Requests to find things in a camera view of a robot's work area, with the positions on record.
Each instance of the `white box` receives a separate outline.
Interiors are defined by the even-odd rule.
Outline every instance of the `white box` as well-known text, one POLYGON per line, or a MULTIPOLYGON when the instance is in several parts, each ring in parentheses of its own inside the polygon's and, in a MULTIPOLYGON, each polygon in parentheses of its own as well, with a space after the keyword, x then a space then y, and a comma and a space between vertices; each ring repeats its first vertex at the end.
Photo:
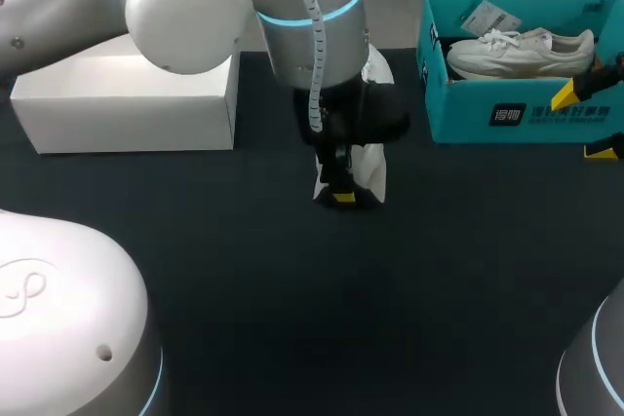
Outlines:
POLYGON ((11 101, 38 153, 231 150, 238 75, 238 53, 181 76, 122 36, 19 77, 11 101))

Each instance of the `white robotic arm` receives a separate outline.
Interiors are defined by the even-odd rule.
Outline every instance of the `white robotic arm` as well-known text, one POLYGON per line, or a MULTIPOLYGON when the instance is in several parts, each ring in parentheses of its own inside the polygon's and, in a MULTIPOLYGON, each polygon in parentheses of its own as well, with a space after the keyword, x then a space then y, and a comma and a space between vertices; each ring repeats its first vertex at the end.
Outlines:
POLYGON ((252 0, 126 0, 128 31, 141 53, 178 74, 203 73, 232 54, 252 0))
MULTIPOLYGON (((358 166, 373 154, 381 165, 380 145, 401 137, 409 117, 391 80, 379 80, 374 74, 363 77, 371 59, 377 70, 381 67, 389 74, 383 57, 371 54, 364 0, 0 0, 0 4, 0 76, 44 66, 126 32, 156 66, 179 74, 205 72, 231 55, 255 11, 275 76, 293 89, 302 139, 317 154, 317 189, 321 188, 315 193, 317 200, 350 208, 361 199, 385 200, 385 183, 374 184, 382 192, 372 191, 362 182, 366 177, 357 176, 371 171, 358 166), (354 146, 371 144, 379 145, 377 151, 352 151, 354 146)), ((385 171, 382 178, 385 182, 385 171)))

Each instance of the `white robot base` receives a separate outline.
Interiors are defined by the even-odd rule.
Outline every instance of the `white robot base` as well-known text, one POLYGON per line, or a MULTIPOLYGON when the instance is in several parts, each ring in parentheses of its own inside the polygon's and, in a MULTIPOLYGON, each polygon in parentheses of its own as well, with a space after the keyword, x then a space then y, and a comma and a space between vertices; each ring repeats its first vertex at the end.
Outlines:
POLYGON ((103 234, 0 210, 0 416, 169 416, 143 279, 103 234))

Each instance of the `black tabletop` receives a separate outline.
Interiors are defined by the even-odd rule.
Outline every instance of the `black tabletop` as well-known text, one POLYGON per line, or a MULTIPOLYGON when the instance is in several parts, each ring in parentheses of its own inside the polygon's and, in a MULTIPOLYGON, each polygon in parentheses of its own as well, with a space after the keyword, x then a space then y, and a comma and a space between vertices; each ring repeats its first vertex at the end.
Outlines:
POLYGON ((233 152, 39 156, 0 102, 0 207, 120 243, 175 415, 556 416, 562 352, 624 276, 624 170, 579 146, 437 146, 413 109, 376 212, 311 202, 313 153, 264 54, 233 152))

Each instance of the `shoelace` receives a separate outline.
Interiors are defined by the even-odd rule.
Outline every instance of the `shoelace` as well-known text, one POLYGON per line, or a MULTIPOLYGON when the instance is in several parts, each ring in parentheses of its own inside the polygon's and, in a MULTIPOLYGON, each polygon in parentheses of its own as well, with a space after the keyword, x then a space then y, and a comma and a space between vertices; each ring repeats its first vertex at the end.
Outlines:
POLYGON ((506 47, 508 44, 513 44, 514 46, 520 46, 520 43, 516 41, 514 38, 516 36, 520 36, 518 31, 498 31, 497 29, 493 29, 489 33, 484 34, 479 41, 482 43, 489 44, 489 49, 500 49, 501 47, 506 47))

